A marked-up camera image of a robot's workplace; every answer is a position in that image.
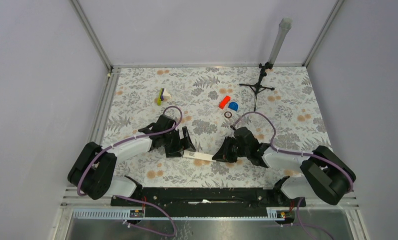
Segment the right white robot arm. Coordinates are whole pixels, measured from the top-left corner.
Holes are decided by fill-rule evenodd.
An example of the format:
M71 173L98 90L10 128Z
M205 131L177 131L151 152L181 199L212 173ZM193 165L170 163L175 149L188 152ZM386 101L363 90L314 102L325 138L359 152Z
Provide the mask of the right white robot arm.
M253 165L302 173L288 177L273 193L275 203L286 206L295 198L318 197L330 205L337 205L349 193L356 180L355 173L329 148L320 145L311 152L296 152L277 148L271 143L260 143L246 127L226 137L212 156L219 162L235 163L247 158Z

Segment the white remote control body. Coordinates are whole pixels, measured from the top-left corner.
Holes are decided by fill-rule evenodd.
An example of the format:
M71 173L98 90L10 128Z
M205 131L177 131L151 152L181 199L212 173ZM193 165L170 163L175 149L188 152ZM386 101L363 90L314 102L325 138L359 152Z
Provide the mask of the white remote control body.
M193 151L188 151L188 150L184 151L182 157L187 158L187 159L193 159L193 160L197 159L197 160L208 161L208 162L216 162L216 160L212 159L213 156L211 154L193 152Z

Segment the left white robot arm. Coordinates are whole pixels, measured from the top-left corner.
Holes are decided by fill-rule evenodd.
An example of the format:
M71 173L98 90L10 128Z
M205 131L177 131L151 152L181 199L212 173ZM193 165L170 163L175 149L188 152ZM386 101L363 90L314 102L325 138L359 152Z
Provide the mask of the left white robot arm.
M140 129L128 139L102 148L95 142L87 143L73 167L67 180L78 187L82 195L93 200L102 197L122 196L131 206L142 199L140 184L128 176L114 176L117 164L136 155L164 148L167 158L180 158L184 151L196 150L187 127L183 134L175 129L176 121L162 114L157 122Z

